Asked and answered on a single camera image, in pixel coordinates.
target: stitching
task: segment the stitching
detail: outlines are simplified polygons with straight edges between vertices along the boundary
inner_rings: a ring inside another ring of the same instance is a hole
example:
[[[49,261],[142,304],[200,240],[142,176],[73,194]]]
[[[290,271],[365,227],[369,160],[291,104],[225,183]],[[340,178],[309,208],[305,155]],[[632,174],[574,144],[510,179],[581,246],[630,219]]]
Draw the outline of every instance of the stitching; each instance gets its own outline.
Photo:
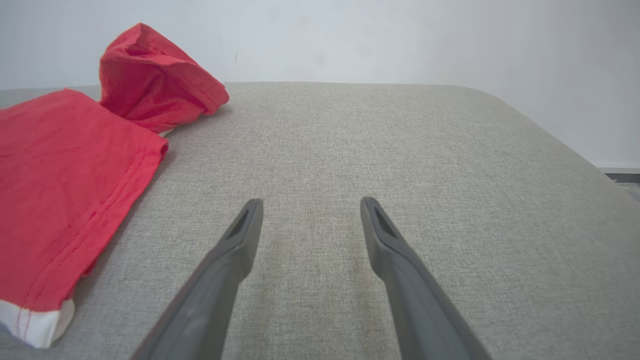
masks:
[[[64,260],[66,260],[74,251],[76,251],[78,249],[78,247],[80,247],[80,245],[82,245],[82,243],[87,239],[87,237],[89,237],[89,234],[91,234],[91,232],[93,231],[93,229],[95,228],[95,226],[100,222],[100,220],[102,220],[102,217],[104,217],[104,213],[105,211],[107,211],[111,205],[113,205],[116,200],[118,199],[118,197],[120,196],[120,194],[122,194],[122,191],[124,190],[124,188],[127,186],[127,184],[129,183],[129,181],[131,180],[131,178],[133,177],[133,175],[136,173],[136,171],[140,168],[140,166],[142,165],[144,159],[145,159],[145,155],[146,155],[146,150],[147,150],[147,144],[148,141],[150,139],[150,136],[147,137],[147,141],[144,144],[144,149],[143,149],[143,154],[142,154],[142,159],[140,160],[140,163],[138,164],[138,167],[136,167],[136,170],[134,170],[131,175],[129,176],[129,178],[127,179],[127,181],[125,182],[124,186],[120,189],[120,192],[118,192],[118,195],[116,195],[116,197],[113,198],[113,201],[111,202],[111,204],[109,204],[107,206],[107,208],[102,212],[100,218],[98,219],[98,221],[93,225],[93,227],[91,228],[91,230],[89,230],[89,232],[87,233],[87,235],[84,237],[84,239],[81,240],[80,244],[78,244],[78,246],[76,246],[73,250],[71,250],[71,253],[69,255],[67,255],[62,261],[64,262]],[[129,170],[131,169],[131,167],[135,164],[136,162],[136,158],[138,157],[138,155],[140,154],[140,144],[138,144],[138,152],[136,153],[136,155],[133,157],[133,159],[131,160],[131,163],[129,164],[129,166],[127,166],[127,170],[125,171],[125,174],[127,172],[129,172]],[[111,191],[111,193],[109,194],[109,196],[107,197],[107,199],[110,199],[113,194],[115,193],[116,189],[118,188],[118,184],[116,184],[113,188],[113,190]],[[22,301],[24,303],[25,307],[28,307],[27,304],[27,299],[29,298],[29,295],[31,295],[31,290],[33,289],[33,286],[35,285],[35,283],[37,282],[37,280],[39,280],[40,276],[42,275],[42,273],[67,249],[67,247],[69,247],[69,245],[71,245],[71,243],[73,243],[76,239],[77,236],[80,235],[80,233],[82,232],[82,230],[85,229],[86,225],[89,223],[89,221],[91,221],[91,219],[93,219],[93,217],[95,216],[95,212],[91,215],[91,217],[84,223],[84,225],[80,228],[80,230],[78,230],[76,236],[74,237],[74,239],[72,239],[71,241],[69,241],[63,248],[62,250],[60,250],[58,252],[57,255],[55,255],[51,261],[44,266],[40,272],[38,272],[38,275],[36,275],[36,277],[34,278],[33,282],[31,283],[31,286],[29,287],[29,291],[27,291],[26,296],[24,297],[24,300]],[[47,275],[47,277],[45,277],[45,286],[46,286],[46,281],[51,277],[51,273],[49,272],[49,275]],[[44,287],[42,286],[42,289],[40,289],[40,292],[37,294],[36,298],[31,302],[31,303],[35,303],[37,302],[37,300],[40,298],[40,295],[42,294],[42,292],[44,291]],[[18,338],[20,338],[20,318],[21,318],[21,314],[22,314],[22,306],[20,307],[20,310],[18,311],[18,317],[16,319],[16,323],[18,324],[17,327],[17,334],[18,334]],[[27,339],[27,332],[29,331],[29,323],[31,321],[31,316],[32,316],[33,312],[31,310],[29,310],[29,314],[27,317],[27,324],[25,326],[24,329],[24,335],[22,337],[22,339],[24,341],[26,341]]]

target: baseboard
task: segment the baseboard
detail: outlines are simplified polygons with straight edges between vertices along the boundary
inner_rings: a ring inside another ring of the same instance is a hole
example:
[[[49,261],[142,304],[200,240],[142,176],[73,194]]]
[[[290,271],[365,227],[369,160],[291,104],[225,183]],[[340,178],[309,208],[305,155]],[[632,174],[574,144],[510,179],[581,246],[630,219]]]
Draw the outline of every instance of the baseboard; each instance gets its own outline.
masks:
[[[640,168],[627,168],[627,167],[598,167],[598,170],[605,174],[640,174]]]
[[[640,174],[640,163],[592,163],[605,174]]]

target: white wall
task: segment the white wall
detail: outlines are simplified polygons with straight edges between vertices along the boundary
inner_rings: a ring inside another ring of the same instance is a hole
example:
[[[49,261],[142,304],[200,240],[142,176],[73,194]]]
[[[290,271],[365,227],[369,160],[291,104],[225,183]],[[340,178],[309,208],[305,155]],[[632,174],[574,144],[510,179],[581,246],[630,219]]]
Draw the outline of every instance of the white wall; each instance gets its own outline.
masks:
[[[0,89],[98,84],[137,22],[222,81],[469,86],[640,169],[638,0],[0,0]]]

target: gray fabric surface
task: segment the gray fabric surface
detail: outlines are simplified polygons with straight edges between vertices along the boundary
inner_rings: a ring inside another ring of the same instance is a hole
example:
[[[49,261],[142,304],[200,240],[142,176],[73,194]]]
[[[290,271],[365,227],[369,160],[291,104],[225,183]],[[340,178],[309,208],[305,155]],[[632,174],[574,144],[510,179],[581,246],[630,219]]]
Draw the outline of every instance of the gray fabric surface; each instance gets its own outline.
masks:
[[[154,180],[80,282],[62,339],[33,350],[5,331],[0,357],[127,358],[244,202],[260,197],[255,266],[224,356],[397,358],[365,250],[364,195],[493,357],[640,357],[640,208],[504,102],[453,86],[227,88],[215,115],[167,136]]]

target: floor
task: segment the floor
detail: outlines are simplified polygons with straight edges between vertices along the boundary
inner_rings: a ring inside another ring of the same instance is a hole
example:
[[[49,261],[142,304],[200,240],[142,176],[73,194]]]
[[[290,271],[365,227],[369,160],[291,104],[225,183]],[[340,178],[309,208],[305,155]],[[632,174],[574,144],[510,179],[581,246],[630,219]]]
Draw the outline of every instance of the floor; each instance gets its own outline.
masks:
[[[640,205],[640,174],[607,174],[607,176],[628,191]]]

